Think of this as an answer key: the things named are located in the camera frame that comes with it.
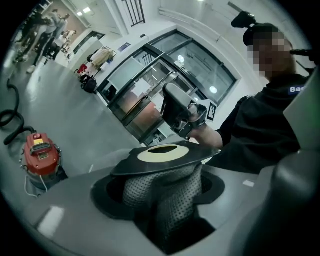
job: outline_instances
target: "black t-shirt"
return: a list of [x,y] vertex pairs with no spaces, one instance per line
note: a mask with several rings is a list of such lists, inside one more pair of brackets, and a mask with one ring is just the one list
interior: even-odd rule
[[207,164],[231,171],[258,174],[300,149],[284,116],[284,110],[303,90],[307,77],[278,77],[256,96],[239,100],[217,130],[223,141],[221,153]]

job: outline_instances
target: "vacuum hose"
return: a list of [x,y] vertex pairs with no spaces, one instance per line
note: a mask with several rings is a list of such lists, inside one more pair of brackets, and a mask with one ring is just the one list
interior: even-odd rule
[[[16,86],[14,86],[13,84],[10,84],[10,79],[8,79],[6,87],[8,89],[13,89],[15,91],[15,106],[14,106],[14,110],[6,109],[6,110],[0,112],[0,127],[4,127],[7,124],[9,124],[14,119],[14,117],[17,117],[20,119],[20,123],[19,123],[18,128],[13,133],[11,133],[8,137],[6,137],[3,142],[4,145],[9,145],[19,134],[21,134],[23,132],[29,131],[32,134],[34,134],[37,131],[31,126],[25,126],[24,117],[20,113],[18,113],[18,107],[19,107],[19,103],[20,103],[20,96],[19,96],[18,88]],[[9,116],[9,117],[5,121],[2,121],[4,116]]]

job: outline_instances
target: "gray mesh fabric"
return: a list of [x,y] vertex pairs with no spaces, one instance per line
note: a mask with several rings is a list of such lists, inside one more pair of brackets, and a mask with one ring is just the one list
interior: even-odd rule
[[175,231],[194,213],[193,199],[202,193],[200,163],[126,181],[123,202],[136,210],[156,204],[155,240],[164,251]]

